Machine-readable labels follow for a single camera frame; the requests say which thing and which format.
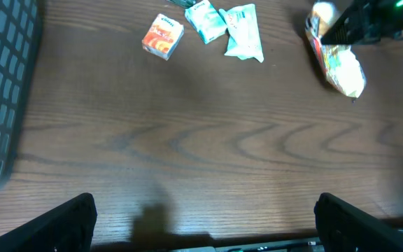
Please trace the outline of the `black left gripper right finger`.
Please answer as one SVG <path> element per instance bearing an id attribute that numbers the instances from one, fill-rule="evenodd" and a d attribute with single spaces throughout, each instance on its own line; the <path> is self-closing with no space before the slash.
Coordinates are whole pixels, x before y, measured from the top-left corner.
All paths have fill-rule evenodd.
<path id="1" fill-rule="evenodd" d="M 314 214 L 325 251 L 403 252 L 403 232 L 331 193 L 320 195 Z"/>

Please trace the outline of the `orange tissue pack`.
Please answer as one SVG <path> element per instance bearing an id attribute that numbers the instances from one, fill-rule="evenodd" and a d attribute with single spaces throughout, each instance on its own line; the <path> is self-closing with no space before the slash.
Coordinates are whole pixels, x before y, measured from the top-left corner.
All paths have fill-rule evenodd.
<path id="1" fill-rule="evenodd" d="M 184 26 L 161 13 L 153 20 L 142 39 L 144 50 L 168 60 L 184 35 Z"/>

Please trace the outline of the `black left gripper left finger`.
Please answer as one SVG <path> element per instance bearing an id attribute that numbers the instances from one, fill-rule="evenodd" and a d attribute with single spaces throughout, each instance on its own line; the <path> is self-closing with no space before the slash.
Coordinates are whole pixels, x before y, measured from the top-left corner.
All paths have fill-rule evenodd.
<path id="1" fill-rule="evenodd" d="M 89 251 L 97 210 L 84 192 L 0 236 L 0 252 Z"/>

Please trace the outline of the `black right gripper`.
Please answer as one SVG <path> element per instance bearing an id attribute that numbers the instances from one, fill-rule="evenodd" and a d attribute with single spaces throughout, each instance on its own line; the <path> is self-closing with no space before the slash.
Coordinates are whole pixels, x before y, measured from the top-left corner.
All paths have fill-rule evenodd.
<path id="1" fill-rule="evenodd" d="M 323 45 L 370 45 L 403 40 L 403 0 L 355 0 L 322 35 Z"/>

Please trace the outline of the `dark green round-logo packet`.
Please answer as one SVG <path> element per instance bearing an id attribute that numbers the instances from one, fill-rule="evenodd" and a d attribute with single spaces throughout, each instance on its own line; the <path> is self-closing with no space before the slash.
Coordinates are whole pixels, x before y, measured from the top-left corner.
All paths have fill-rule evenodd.
<path id="1" fill-rule="evenodd" d="M 167 0 L 173 4 L 176 4 L 182 8 L 190 8 L 197 3 L 197 0 Z"/>

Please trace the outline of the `teal wet wipes pack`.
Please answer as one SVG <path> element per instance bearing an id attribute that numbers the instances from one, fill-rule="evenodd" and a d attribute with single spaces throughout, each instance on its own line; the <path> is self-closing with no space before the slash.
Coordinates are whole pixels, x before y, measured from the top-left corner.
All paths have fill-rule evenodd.
<path id="1" fill-rule="evenodd" d="M 263 63 L 264 55 L 257 24 L 255 4 L 236 6 L 219 13 L 227 25 L 229 40 L 225 56 L 240 60 L 255 58 Z"/>

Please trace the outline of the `small teal tissue pack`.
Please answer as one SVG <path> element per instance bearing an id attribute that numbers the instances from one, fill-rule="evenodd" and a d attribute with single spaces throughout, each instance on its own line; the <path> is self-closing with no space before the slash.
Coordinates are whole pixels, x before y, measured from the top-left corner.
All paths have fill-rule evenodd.
<path id="1" fill-rule="evenodd" d="M 185 17 L 205 44 L 225 34 L 227 25 L 209 0 L 202 0 L 185 10 Z"/>

